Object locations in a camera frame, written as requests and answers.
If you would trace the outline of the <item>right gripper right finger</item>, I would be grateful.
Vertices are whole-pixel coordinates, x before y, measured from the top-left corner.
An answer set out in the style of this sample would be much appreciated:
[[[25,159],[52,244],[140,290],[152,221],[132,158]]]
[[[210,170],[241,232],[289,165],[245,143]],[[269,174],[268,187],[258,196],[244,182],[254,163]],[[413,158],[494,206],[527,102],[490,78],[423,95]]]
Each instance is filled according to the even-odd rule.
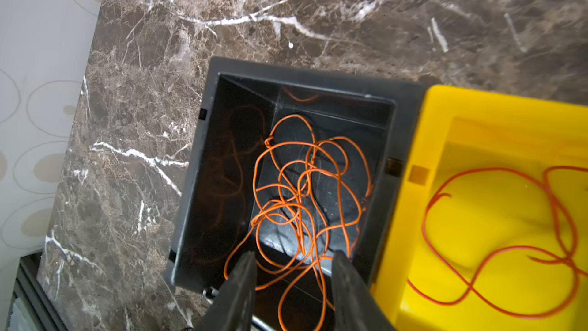
[[[335,330],[394,330],[352,262],[336,251],[332,260]]]

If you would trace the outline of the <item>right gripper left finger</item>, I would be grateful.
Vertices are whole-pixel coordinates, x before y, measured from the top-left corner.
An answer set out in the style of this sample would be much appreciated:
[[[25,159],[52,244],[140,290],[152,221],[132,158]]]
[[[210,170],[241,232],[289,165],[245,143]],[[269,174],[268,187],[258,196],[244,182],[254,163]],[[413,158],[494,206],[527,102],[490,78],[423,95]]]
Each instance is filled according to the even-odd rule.
[[[195,330],[251,330],[256,298],[254,252],[240,257]]]

